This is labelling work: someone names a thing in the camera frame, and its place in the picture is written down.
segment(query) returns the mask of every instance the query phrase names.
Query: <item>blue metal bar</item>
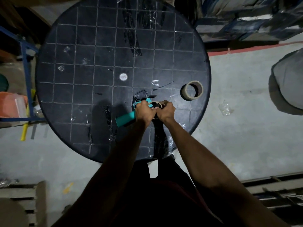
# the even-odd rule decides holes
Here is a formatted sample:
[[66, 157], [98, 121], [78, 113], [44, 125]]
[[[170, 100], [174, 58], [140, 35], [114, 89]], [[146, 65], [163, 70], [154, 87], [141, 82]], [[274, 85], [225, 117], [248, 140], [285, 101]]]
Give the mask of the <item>blue metal bar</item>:
[[26, 121], [44, 121], [45, 118], [28, 117], [28, 118], [0, 118], [0, 122], [26, 122]]
[[31, 43], [28, 43], [27, 41], [23, 40], [21, 37], [11, 33], [6, 28], [3, 28], [2, 26], [0, 26], [0, 31], [3, 32], [4, 34], [6, 34], [7, 36], [15, 39], [16, 41], [19, 41], [20, 43], [22, 42], [27, 48], [30, 48], [34, 52], [36, 52], [36, 53], [39, 52], [39, 49], [37, 49], [34, 45], [32, 45]]
[[21, 42], [21, 53], [24, 67], [24, 75], [25, 75], [25, 83], [26, 83], [26, 91], [28, 98], [28, 106], [29, 106], [29, 115], [30, 117], [34, 117], [34, 108], [33, 108], [33, 100], [32, 100], [32, 80], [31, 73], [29, 72], [28, 62], [26, 58], [26, 46]]

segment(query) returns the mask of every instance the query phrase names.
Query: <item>circular label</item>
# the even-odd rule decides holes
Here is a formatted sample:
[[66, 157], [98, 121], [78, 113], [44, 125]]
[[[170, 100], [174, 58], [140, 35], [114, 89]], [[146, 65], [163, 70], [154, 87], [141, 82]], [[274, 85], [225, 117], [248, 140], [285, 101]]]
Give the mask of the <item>circular label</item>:
[[126, 73], [121, 73], [119, 76], [120, 80], [126, 81], [127, 80], [127, 74]]

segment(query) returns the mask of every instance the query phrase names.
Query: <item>hand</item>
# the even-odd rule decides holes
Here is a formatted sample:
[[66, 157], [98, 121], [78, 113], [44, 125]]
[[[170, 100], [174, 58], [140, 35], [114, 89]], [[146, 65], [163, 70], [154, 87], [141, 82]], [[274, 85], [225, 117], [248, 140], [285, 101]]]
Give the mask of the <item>hand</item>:
[[137, 103], [135, 108], [136, 121], [142, 120], [145, 123], [145, 129], [149, 126], [150, 122], [156, 115], [156, 109], [150, 108], [146, 100]]
[[168, 102], [167, 100], [160, 102], [162, 105], [165, 105], [163, 109], [156, 107], [156, 112], [158, 118], [166, 123], [169, 119], [174, 120], [175, 110], [176, 108], [172, 105], [172, 102]]

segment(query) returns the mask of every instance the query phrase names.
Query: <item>wooden pallet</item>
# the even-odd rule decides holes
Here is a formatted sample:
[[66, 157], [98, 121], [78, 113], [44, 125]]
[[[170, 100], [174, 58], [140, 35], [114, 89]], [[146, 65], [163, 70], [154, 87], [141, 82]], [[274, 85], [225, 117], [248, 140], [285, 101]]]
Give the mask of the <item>wooden pallet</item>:
[[46, 183], [13, 185], [0, 189], [0, 198], [10, 198], [25, 210], [29, 226], [46, 227]]

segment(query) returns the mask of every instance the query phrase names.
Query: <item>table surface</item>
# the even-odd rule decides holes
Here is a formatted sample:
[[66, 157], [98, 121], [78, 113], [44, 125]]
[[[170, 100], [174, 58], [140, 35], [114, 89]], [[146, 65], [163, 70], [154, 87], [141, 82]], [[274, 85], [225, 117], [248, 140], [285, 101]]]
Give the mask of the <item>table surface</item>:
[[[204, 93], [186, 101], [180, 89], [192, 80]], [[136, 92], [171, 101], [176, 121], [192, 133], [210, 86], [199, 34], [174, 7], [155, 0], [82, 0], [53, 24], [36, 65], [37, 95], [50, 127], [74, 151], [101, 163], [131, 128], [118, 128], [115, 117], [133, 110]], [[146, 129], [137, 160], [176, 148], [161, 127]]]

